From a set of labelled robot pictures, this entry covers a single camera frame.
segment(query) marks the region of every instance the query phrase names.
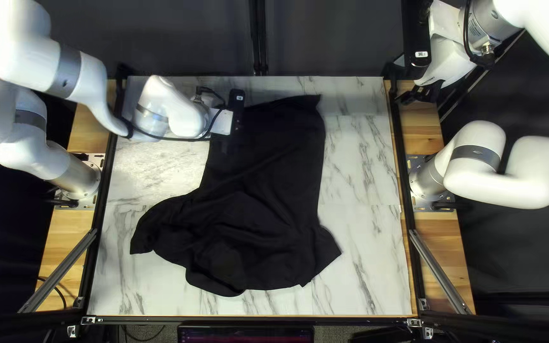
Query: black cable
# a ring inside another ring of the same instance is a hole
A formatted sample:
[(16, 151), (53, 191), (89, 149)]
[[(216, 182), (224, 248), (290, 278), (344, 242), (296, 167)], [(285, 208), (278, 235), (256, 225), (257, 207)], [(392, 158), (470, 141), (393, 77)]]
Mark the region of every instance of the black cable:
[(209, 87), (196, 86), (196, 95), (202, 95), (203, 91), (206, 91), (207, 93), (211, 93), (211, 94), (215, 95), (215, 97), (217, 97), (219, 100), (221, 100), (221, 102), (224, 105), (226, 104), (226, 100), (224, 100), (224, 98), (221, 97), (215, 90), (212, 90)]
[[(41, 282), (46, 282), (45, 278), (37, 277), (37, 279)], [(60, 296), (61, 300), (63, 300), (63, 309), (67, 309), (67, 301), (65, 300), (65, 295), (63, 295), (63, 293), (60, 292), (60, 290), (56, 286), (54, 286), (54, 290), (58, 293), (58, 296)]]
[(44, 337), (44, 340), (42, 341), (42, 343), (54, 342), (54, 337), (55, 336), (56, 336), (56, 330), (55, 329), (48, 330), (48, 332), (46, 333), (46, 336)]
[(69, 206), (69, 208), (76, 208), (78, 206), (77, 200), (43, 199), (43, 201), (54, 206)]
[(466, 203), (432, 203), (431, 209), (469, 209)]
[(122, 331), (124, 331), (125, 336), (128, 336), (128, 337), (130, 337), (130, 338), (136, 340), (137, 342), (147, 342), (147, 341), (149, 341), (149, 340), (152, 340), (152, 339), (158, 337), (158, 335), (164, 330), (164, 327), (165, 327), (166, 325), (162, 325), (162, 328), (160, 328), (160, 331), (158, 331), (154, 336), (151, 336), (150, 338), (146, 338), (146, 339), (138, 339), (138, 338), (136, 338), (135, 336), (129, 334), (128, 331), (126, 331), (126, 325), (120, 325), (120, 326), (122, 327)]
[(463, 49), (465, 53), (469, 56), (469, 61), (481, 66), (485, 69), (491, 69), (495, 63), (494, 56), (491, 56), (489, 60), (486, 60), (484, 57), (480, 57), (474, 54), (469, 47), (469, 9), (471, 6), (471, 0), (467, 0), (465, 4), (465, 15), (463, 16)]
[(463, 16), (463, 48), (465, 49), (465, 53), (467, 54), (467, 56), (471, 60), (475, 55), (469, 49), (469, 33), (467, 31), (467, 27), (469, 26), (469, 8), (470, 8), (470, 5), (471, 5), (471, 0), (467, 0), (466, 3), (465, 3), (465, 15)]

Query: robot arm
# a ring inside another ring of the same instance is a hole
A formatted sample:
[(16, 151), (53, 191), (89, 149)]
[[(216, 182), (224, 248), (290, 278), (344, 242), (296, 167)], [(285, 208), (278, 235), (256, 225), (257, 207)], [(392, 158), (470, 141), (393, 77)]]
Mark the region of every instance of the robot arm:
[(85, 104), (107, 129), (127, 136), (107, 108), (103, 63), (50, 39), (50, 16), (33, 0), (0, 0), (0, 79)]
[(429, 26), (432, 62), (415, 81), (419, 86), (443, 80), (446, 87), (461, 79), (475, 62), (493, 60), (493, 49), (523, 28), (549, 55), (549, 1), (471, 0), (459, 10), (434, 0)]
[(446, 190), (484, 203), (538, 209), (549, 205), (549, 137), (526, 136), (512, 147), (504, 175), (497, 174), (505, 133), (488, 121), (465, 125), (436, 157), (410, 174), (422, 198)]

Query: black t-shirt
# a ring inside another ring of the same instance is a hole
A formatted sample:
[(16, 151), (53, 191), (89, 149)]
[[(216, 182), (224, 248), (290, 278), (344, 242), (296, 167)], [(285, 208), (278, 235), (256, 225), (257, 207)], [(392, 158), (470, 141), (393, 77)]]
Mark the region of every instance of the black t-shirt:
[(319, 96), (245, 109), (231, 151), (212, 140), (201, 185), (141, 217), (131, 254), (154, 250), (187, 281), (233, 297), (306, 285), (340, 249), (319, 224), (325, 129)]

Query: white marble surface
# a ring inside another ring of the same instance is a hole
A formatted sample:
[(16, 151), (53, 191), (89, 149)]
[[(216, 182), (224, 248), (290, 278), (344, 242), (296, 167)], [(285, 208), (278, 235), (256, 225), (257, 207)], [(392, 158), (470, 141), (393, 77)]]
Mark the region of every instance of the white marble surface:
[[(326, 148), (318, 214), (342, 255), (305, 287), (214, 295), (155, 253), (129, 254), (137, 221), (159, 201), (200, 184), (208, 142), (120, 138), (88, 313), (147, 316), (410, 314), (408, 268), (383, 81), (379, 77), (172, 77), (188, 95), (206, 85), (247, 105), (322, 94)], [(133, 104), (145, 79), (130, 80)]]

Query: black pole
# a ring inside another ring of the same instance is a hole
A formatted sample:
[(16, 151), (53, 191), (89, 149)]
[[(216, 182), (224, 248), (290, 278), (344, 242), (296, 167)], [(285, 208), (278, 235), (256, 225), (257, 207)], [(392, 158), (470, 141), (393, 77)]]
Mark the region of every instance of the black pole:
[[(410, 198), (410, 181), (407, 177), (406, 147), (404, 146), (403, 130), (401, 128), (400, 108), (395, 101), (397, 97), (397, 77), (395, 72), (389, 74), (391, 88), (389, 89), (389, 104), (391, 107), (391, 121), (395, 135), (395, 152), (397, 154), (397, 170), (400, 173), (401, 204), (404, 206), (404, 219), (406, 220), (406, 233), (410, 236), (410, 230), (416, 230), (412, 199)], [(421, 257), (413, 244), (408, 244), (410, 250), (410, 263), (412, 266), (412, 281), (414, 283), (414, 295), (416, 296), (417, 311), (422, 308), (421, 298), (425, 298), (423, 286), (423, 271), (421, 269)]]
[(266, 44), (266, 0), (249, 0), (249, 27), (253, 45), (253, 70), (256, 76), (268, 74)]

